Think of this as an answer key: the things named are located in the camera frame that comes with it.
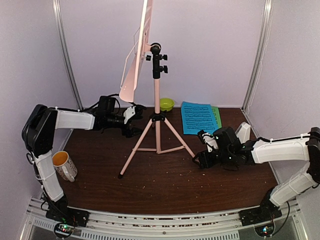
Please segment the blue sheet music paper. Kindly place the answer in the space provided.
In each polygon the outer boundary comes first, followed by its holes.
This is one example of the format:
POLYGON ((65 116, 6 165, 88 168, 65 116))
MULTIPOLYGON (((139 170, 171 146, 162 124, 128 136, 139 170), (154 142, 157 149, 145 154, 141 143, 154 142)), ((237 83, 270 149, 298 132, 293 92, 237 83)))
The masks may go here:
POLYGON ((182 128, 184 135, 197 135, 201 130, 213 133, 218 129, 212 107, 184 101, 181 105, 182 128))

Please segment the pink music stand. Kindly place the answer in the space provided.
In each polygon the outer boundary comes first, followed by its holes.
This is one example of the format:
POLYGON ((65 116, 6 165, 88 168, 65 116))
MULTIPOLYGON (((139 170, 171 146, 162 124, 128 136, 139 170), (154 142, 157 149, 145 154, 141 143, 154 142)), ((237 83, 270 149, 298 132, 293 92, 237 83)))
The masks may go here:
POLYGON ((137 42, 134 43, 132 49, 128 53, 125 64, 123 68, 119 97, 122 101, 127 103, 133 103, 137 93, 141 94, 142 89, 138 87, 138 82, 140 79, 140 74, 142 70, 143 63, 146 61, 152 62, 152 80, 153 84, 148 83, 146 85, 146 94, 149 97, 153 95, 154 97, 154 109, 151 113, 149 120, 142 130, 142 133, 137 140, 136 144, 131 150, 125 164, 119 172, 118 178, 122 179, 129 164, 134 158, 136 152, 155 152, 158 155, 176 152, 185 149, 191 157, 195 154, 191 148, 187 145, 181 135, 173 127, 170 121, 167 119, 166 112, 161 110, 160 107, 160 80, 161 74, 168 73, 168 67, 166 65, 161 65, 161 61, 166 61, 168 56, 162 54, 162 46, 160 43, 154 42, 150 43, 150 29, 153 15, 153 5, 152 0, 145 0, 142 5, 142 13, 140 19, 140 25, 137 30, 137 42), (180 146, 162 149, 161 146, 161 123, 164 123, 168 129, 173 133, 176 139, 180 142, 180 146), (155 127, 155 147, 141 147, 141 143, 145 139, 149 130, 155 127))

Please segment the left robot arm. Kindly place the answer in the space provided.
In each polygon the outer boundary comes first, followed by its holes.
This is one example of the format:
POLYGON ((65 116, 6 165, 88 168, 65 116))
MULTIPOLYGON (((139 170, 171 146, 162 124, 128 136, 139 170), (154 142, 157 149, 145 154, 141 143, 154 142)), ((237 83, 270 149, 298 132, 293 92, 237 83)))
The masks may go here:
POLYGON ((36 180, 53 215, 61 222, 72 218, 67 197, 58 180, 52 156, 57 132, 63 130, 104 131, 120 129, 126 138, 142 133, 131 127, 131 121, 140 120, 146 107, 131 102, 122 109, 117 94, 103 95, 93 105, 83 109, 49 107, 37 104, 28 117, 21 137, 27 150, 26 157, 33 166, 36 180))

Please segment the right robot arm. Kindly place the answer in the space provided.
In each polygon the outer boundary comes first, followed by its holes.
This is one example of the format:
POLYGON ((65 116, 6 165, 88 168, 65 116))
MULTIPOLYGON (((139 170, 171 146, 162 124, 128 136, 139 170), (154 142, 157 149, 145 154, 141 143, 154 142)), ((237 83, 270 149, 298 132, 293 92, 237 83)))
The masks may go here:
POLYGON ((306 164, 287 181, 271 188, 256 210, 259 220, 268 220, 286 201, 320 183, 320 129, 313 127, 298 136, 250 139, 251 126, 242 123, 237 130, 221 127, 213 133, 201 130, 197 136, 207 149, 192 161, 200 169, 220 165, 238 170, 240 165, 277 161, 305 161, 306 164))

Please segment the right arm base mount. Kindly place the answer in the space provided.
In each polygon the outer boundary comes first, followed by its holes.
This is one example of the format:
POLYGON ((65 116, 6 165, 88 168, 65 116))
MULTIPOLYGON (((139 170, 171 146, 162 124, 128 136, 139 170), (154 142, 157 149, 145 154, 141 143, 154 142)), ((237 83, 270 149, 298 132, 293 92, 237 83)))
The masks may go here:
POLYGON ((241 210, 238 214, 242 226, 249 226, 263 222, 268 222, 282 216, 282 212, 278 208, 270 209, 268 207, 261 206, 241 210))

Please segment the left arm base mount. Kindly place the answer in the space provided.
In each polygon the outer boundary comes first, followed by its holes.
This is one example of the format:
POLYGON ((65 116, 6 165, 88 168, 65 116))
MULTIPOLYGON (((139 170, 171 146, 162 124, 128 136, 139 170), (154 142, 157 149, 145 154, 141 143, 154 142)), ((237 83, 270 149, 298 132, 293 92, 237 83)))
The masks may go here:
POLYGON ((53 209, 49 209, 45 214, 45 217, 48 219, 74 227, 86 227, 89 216, 90 213, 88 211, 75 208, 68 208, 66 215, 63 215, 62 213, 59 213, 57 210, 53 209))

